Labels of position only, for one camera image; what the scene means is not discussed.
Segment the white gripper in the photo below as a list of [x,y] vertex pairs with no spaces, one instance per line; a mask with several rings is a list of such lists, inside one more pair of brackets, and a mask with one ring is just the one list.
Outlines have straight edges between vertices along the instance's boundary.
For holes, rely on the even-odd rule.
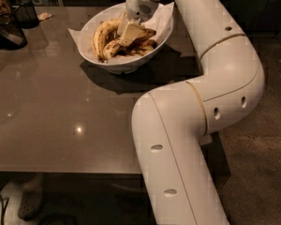
[[156,9],[159,0],[126,0],[126,11],[120,18],[120,24],[117,29],[119,44],[127,47],[138,38],[144,29],[140,24],[130,22],[129,20],[139,21],[141,23],[149,21]]

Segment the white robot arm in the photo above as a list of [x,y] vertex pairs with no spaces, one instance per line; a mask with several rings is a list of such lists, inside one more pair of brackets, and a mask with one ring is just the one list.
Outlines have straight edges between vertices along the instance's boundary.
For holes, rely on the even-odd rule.
[[[159,1],[126,0],[127,15],[146,21]],[[157,225],[229,225],[200,140],[254,110],[264,71],[250,40],[219,0],[175,2],[202,73],[140,97],[132,113],[137,156]]]

